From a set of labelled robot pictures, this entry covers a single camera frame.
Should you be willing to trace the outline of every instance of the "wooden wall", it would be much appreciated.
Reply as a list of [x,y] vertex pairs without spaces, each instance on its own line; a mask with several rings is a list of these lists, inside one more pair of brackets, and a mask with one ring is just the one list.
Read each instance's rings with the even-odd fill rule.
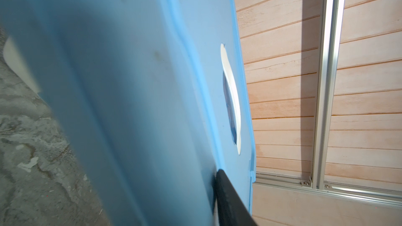
[[402,0],[345,0],[325,179],[402,191]]
[[322,0],[235,0],[257,171],[308,178]]

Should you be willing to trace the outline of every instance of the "concrete floor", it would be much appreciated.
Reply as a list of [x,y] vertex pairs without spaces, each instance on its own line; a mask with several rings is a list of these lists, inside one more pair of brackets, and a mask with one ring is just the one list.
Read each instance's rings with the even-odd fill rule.
[[0,226],[110,222],[47,105],[4,63],[0,29]]

